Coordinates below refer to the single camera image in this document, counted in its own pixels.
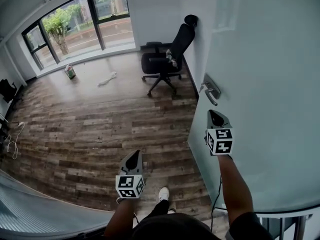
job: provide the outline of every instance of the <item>white door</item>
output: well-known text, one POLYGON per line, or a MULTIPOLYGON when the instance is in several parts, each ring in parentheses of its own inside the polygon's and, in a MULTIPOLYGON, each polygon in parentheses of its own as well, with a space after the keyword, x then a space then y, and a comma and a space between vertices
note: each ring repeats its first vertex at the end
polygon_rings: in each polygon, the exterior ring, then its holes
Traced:
POLYGON ((232 157, 256 212, 320 204, 319 12, 320 0, 216 1, 206 73, 221 96, 213 106, 200 93, 188 138, 212 201, 220 171, 204 141, 209 109, 234 128, 232 157))

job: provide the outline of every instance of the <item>chair armrest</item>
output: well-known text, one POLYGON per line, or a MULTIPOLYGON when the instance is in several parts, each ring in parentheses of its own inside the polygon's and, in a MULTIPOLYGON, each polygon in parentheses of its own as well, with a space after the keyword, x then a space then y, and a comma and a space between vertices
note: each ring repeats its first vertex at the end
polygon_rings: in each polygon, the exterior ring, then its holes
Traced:
POLYGON ((169 58, 150 58, 149 61, 151 63, 170 63, 171 62, 169 58))
POLYGON ((146 45, 154 47, 155 52, 159 53, 159 46, 162 45, 162 42, 147 42, 146 45))

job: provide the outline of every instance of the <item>black sleeve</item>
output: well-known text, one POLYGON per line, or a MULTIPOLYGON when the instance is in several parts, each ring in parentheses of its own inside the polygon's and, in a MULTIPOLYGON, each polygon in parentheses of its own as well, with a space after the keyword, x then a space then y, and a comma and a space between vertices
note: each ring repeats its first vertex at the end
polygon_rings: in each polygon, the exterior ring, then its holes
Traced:
POLYGON ((270 233, 260 224, 254 212, 247 212, 234 220, 230 227, 230 235, 234 240, 272 240, 270 233))

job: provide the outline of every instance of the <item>white shoe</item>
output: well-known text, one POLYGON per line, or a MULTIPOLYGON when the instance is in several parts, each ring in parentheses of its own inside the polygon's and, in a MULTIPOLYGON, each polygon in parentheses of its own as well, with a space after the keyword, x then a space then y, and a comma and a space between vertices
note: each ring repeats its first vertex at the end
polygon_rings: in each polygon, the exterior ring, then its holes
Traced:
POLYGON ((161 188, 159 192, 159 202, 161 202, 162 200, 169 201, 169 189, 167 187, 161 188))

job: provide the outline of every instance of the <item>window frame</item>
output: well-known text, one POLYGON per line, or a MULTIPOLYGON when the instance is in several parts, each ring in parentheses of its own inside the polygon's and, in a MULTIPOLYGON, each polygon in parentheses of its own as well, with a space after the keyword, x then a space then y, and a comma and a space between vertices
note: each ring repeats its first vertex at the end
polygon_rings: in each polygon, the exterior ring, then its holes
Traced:
MULTIPOLYGON (((47 34, 46 30, 45 30, 45 27, 44 27, 44 25, 42 23, 42 19, 44 17, 52 14, 53 12, 55 12, 58 8, 61 8, 62 6, 68 4, 68 3, 72 2, 72 1, 74 1, 74 0, 68 0, 68 1, 60 4, 59 6, 55 7, 54 9, 50 10, 48 13, 46 13, 45 15, 40 17, 38 20, 36 20, 33 24, 31 24, 29 27, 27 27, 21 33, 26 46, 28 47, 28 49, 29 49, 29 51, 30 51, 35 63, 37 64, 37 66, 39 67, 40 70, 43 70, 44 66, 42 65, 42 63, 40 62, 39 58, 37 57, 37 55, 35 53, 37 51, 41 50, 42 48, 46 47, 46 46, 48 47, 52 57, 54 58, 55 63, 58 64, 60 62, 60 60, 59 60, 59 58, 58 58, 58 56, 57 56, 52 44, 51 44, 51 41, 50 41, 50 39, 48 37, 48 34, 47 34), (40 33, 42 35, 44 43, 39 45, 38 47, 32 49, 31 46, 30 46, 30 42, 28 40, 27 34, 37 26, 40 29, 40 33)), ((112 15, 112 16, 110 16, 108 18, 104 18, 104 19, 100 19, 99 20, 94 0, 87 0, 87 3, 88 3, 88 6, 89 6, 89 11, 90 11, 90 15, 91 15, 91 18, 92 18, 94 30, 96 32, 96 35, 97 35, 101 50, 103 51, 106 48, 106 46, 105 46, 101 31, 100 31, 99 24, 102 24, 102 23, 105 23, 105 22, 111 22, 111 21, 115 21, 115 20, 119 20, 119 19, 129 18, 130 17, 130 11, 129 11, 130 9, 129 9, 129 6, 128 6, 128 13, 124 13, 124 14, 121 14, 121 15, 112 15)))

